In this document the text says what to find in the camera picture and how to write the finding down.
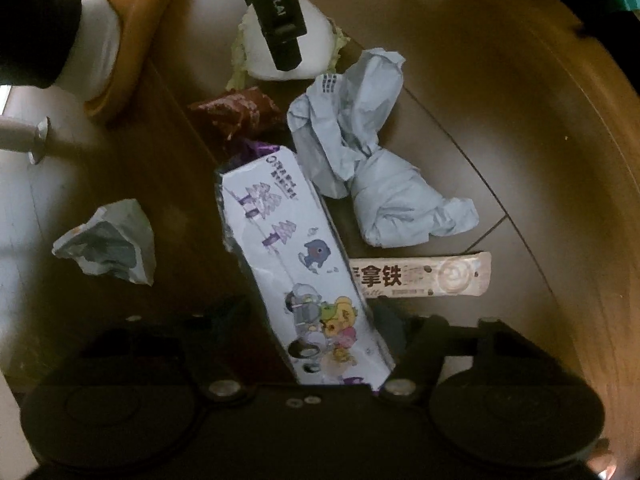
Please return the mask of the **purple white snack package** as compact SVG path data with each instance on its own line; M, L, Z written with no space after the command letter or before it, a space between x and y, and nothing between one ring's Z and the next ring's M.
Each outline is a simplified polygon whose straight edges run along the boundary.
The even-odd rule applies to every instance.
M221 170L224 235L304 385L380 388L393 368L314 185L284 146L247 141Z

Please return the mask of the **latte coffee stick packet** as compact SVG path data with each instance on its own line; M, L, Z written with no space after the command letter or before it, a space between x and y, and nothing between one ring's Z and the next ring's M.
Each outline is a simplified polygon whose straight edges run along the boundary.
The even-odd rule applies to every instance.
M482 296L490 284L491 263L490 252L350 260L352 273L366 298Z

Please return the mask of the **white sock foot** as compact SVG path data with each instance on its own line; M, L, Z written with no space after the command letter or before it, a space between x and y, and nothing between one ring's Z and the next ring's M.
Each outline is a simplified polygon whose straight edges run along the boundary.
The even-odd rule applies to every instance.
M122 26L108 0L80 0L80 3L76 38L54 84L87 102L100 96L111 79Z

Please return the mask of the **light blue paper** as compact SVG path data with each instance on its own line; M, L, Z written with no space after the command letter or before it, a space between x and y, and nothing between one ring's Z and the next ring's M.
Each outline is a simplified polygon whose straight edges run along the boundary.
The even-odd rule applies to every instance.
M424 244L480 222L472 200L443 196L378 143L404 86L404 63L397 52L365 50L345 73L318 76L286 113L306 177L324 197L350 197L361 237L379 248Z

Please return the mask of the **dark red candy wrapper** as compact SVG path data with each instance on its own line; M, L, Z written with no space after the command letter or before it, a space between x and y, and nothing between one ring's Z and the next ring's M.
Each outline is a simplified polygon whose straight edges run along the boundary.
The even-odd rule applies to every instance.
M214 152L232 150L244 141L281 130L284 114L258 87L230 90L186 107L186 116Z

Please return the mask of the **silver blue wrapper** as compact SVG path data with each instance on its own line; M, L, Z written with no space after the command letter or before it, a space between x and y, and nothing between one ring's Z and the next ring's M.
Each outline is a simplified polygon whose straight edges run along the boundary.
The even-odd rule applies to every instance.
M87 275L109 275L137 285L154 283L154 232L132 198L99 207L86 223L53 243L52 255L74 260Z

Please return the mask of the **white foam fruit net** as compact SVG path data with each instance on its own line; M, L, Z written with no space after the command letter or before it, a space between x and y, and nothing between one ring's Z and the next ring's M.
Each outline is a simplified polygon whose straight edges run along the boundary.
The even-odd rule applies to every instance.
M306 25L306 34L283 44L286 59L300 61L292 70L279 70L273 61L268 42L262 34L257 14L250 6L238 25L231 46L231 78L226 89L242 90L250 80L287 81L314 79L324 73L334 73L341 50L349 38L333 20L323 14L310 0L298 0Z

